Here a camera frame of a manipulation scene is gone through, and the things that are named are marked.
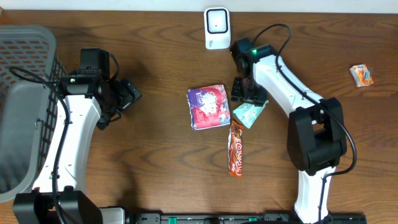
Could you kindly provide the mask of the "teal snack packet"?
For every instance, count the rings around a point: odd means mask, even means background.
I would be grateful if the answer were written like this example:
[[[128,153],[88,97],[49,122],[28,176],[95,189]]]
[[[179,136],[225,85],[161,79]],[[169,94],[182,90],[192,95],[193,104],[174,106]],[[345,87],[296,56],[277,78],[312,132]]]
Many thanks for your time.
[[[250,129],[254,122],[257,120],[259,115],[262,113],[266,105],[268,104],[268,100],[262,106],[256,106],[249,103],[243,103],[238,106],[233,113],[239,119],[241,124],[243,124],[246,128]]]

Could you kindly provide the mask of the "purple red snack packet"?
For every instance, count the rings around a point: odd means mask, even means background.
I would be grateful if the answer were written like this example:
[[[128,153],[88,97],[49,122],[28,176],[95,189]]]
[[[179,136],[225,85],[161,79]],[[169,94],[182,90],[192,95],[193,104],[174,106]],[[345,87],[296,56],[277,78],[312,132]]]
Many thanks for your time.
[[[230,124],[231,114],[224,85],[189,89],[187,101],[193,130],[199,131]]]

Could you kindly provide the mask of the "orange red chocolate bar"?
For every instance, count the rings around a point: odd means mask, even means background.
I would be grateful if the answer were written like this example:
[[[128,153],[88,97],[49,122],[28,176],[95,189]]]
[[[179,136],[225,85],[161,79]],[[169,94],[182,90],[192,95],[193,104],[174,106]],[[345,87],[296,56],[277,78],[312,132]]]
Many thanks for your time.
[[[228,169],[229,174],[242,177],[244,126],[232,121],[228,135]]]

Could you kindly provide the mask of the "small orange snack packet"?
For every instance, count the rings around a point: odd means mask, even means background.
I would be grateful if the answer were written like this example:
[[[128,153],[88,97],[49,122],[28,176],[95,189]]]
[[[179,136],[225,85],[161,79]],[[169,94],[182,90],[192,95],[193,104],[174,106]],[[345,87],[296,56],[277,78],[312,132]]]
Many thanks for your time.
[[[357,87],[369,86],[374,83],[371,71],[365,64],[354,65],[349,69]]]

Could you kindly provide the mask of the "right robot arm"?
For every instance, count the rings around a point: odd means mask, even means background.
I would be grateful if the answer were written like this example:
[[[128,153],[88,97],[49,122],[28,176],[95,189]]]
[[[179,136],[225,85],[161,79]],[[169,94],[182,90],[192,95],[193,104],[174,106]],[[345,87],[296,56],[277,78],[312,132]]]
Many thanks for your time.
[[[287,151],[298,169],[298,196],[294,205],[302,223],[324,220],[329,211],[330,180],[346,153],[346,135],[340,102],[324,99],[305,86],[270,45],[231,47],[238,71],[265,89],[288,116]],[[329,110],[338,118],[333,121]]]

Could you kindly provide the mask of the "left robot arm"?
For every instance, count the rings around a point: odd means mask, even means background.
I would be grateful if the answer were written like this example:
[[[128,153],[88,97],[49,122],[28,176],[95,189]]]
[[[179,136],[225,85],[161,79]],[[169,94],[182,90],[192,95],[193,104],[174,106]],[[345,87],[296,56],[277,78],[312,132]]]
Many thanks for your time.
[[[141,97],[127,79],[69,75],[58,90],[49,153],[33,189],[16,195],[19,223],[130,223],[123,207],[97,207],[85,194],[85,172],[95,128],[104,130]]]

